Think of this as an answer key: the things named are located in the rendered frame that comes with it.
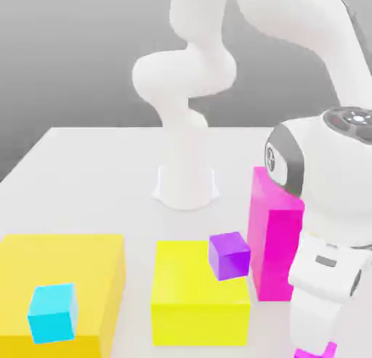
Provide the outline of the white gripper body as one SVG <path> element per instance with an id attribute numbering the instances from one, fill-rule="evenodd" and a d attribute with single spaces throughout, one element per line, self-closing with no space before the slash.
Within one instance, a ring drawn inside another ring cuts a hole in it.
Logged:
<path id="1" fill-rule="evenodd" d="M 295 287 L 289 312 L 293 345 L 308 353 L 323 353 L 346 302 L 346 293 L 314 293 Z"/>

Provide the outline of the small magenta cube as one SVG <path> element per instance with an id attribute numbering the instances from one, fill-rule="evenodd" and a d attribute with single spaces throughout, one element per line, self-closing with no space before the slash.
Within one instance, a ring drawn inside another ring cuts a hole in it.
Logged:
<path id="1" fill-rule="evenodd" d="M 336 354 L 337 344 L 329 342 L 325 351 L 321 355 L 311 354 L 307 351 L 297 349 L 294 353 L 294 358 L 334 358 Z"/>

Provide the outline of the small purple cube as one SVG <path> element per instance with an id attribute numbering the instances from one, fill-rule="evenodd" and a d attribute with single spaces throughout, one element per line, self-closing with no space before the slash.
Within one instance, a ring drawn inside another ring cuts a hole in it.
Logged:
<path id="1" fill-rule="evenodd" d="M 209 264 L 218 281 L 247 276 L 250 259 L 251 249 L 239 232 L 209 237 Z"/>

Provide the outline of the small cyan cube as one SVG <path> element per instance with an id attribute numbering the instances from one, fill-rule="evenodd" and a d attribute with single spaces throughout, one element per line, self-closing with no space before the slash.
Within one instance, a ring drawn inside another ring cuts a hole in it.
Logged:
<path id="1" fill-rule="evenodd" d="M 35 287 L 27 318 L 35 344 L 74 340 L 78 324 L 75 285 Z"/>

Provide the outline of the large magenta box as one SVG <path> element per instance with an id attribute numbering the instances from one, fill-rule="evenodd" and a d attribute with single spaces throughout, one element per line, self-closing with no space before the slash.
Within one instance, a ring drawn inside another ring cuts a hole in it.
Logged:
<path id="1" fill-rule="evenodd" d="M 290 301 L 293 287 L 288 272 L 299 243 L 303 202 L 253 168 L 247 243 L 251 273 L 259 301 Z"/>

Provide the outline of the large lemon yellow box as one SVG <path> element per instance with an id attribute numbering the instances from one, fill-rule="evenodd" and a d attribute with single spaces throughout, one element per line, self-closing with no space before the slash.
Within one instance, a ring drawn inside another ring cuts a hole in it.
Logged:
<path id="1" fill-rule="evenodd" d="M 151 292 L 155 346 L 245 346 L 251 300 L 246 278 L 219 281 L 205 240 L 159 240 Z"/>

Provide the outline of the large golden yellow box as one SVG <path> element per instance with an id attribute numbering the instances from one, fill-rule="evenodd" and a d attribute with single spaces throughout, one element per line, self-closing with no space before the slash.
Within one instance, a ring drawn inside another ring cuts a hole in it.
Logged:
<path id="1" fill-rule="evenodd" d="M 110 358 L 125 283 L 121 235 L 6 235 L 0 241 L 0 358 Z M 28 310 L 38 286 L 73 283 L 72 341 L 36 344 Z"/>

